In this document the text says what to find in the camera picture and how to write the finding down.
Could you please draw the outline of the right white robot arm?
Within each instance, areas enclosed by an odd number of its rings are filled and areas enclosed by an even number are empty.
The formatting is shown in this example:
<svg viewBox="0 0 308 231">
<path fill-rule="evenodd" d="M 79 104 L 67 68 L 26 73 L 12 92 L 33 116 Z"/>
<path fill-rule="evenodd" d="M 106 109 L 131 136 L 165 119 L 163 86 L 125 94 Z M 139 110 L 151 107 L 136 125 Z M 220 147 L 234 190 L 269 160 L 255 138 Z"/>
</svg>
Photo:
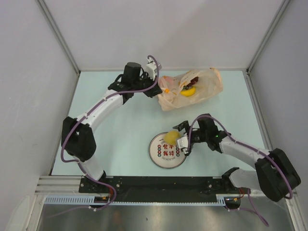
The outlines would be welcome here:
<svg viewBox="0 0 308 231">
<path fill-rule="evenodd" d="M 283 198 L 292 199 L 293 190 L 301 184 L 300 176 L 283 150 L 261 149 L 240 141 L 210 114 L 199 115 L 193 123 L 183 121 L 174 129 L 184 131 L 176 144 L 186 156 L 194 144 L 204 142 L 210 150 L 232 156 L 253 168 L 245 171 L 237 167 L 223 179 L 222 188 L 227 193 L 244 187 L 262 191 L 270 200 L 278 202 Z"/>
</svg>

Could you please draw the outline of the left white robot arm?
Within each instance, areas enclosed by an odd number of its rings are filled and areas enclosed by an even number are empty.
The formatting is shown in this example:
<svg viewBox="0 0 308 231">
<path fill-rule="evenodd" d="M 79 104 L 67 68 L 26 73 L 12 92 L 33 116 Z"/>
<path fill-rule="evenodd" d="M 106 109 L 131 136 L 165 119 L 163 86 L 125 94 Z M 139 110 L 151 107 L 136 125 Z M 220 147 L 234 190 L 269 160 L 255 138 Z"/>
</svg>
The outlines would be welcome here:
<svg viewBox="0 0 308 231">
<path fill-rule="evenodd" d="M 128 62 L 122 74 L 111 83 L 103 97 L 89 110 L 76 118 L 66 117 L 62 125 L 61 160 L 66 163 L 64 153 L 72 156 L 70 162 L 77 163 L 89 178 L 89 186 L 95 192 L 106 188 L 105 175 L 95 157 L 97 148 L 94 132 L 115 109 L 124 105 L 136 93 L 152 98 L 162 93 L 158 85 L 161 64 L 153 57 L 147 57 L 147 64 Z"/>
</svg>

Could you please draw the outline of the yellow fake banana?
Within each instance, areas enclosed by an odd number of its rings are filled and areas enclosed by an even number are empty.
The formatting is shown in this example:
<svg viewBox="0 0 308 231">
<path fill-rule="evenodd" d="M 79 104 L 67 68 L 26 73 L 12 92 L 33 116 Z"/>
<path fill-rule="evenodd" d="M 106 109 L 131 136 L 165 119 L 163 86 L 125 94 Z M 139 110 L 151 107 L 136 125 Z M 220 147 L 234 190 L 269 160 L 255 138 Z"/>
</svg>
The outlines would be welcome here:
<svg viewBox="0 0 308 231">
<path fill-rule="evenodd" d="M 185 97 L 191 97 L 195 94 L 195 92 L 196 92 L 196 87 L 190 87 L 186 90 L 182 90 L 180 94 Z"/>
</svg>

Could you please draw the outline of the yellow fake lemon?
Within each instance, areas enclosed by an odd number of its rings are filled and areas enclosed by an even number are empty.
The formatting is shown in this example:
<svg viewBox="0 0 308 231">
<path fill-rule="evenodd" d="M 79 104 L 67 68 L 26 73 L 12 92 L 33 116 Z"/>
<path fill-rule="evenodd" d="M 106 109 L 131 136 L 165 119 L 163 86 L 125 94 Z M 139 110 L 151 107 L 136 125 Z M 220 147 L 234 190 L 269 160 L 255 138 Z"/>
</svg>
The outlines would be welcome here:
<svg viewBox="0 0 308 231">
<path fill-rule="evenodd" d="M 170 145 L 176 145 L 177 139 L 180 137 L 181 134 L 178 131 L 172 130 L 164 136 L 164 141 Z"/>
</svg>

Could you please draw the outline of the translucent orange plastic bag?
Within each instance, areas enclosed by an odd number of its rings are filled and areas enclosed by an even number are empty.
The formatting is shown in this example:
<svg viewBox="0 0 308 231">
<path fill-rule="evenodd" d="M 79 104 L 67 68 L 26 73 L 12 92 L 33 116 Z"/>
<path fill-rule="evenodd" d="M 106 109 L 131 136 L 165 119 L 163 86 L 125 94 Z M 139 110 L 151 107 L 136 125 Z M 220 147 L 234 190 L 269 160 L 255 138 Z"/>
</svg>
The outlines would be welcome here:
<svg viewBox="0 0 308 231">
<path fill-rule="evenodd" d="M 190 70 L 184 74 L 158 80 L 162 93 L 158 102 L 163 111 L 170 111 L 206 101 L 223 91 L 220 72 L 216 68 Z"/>
</svg>

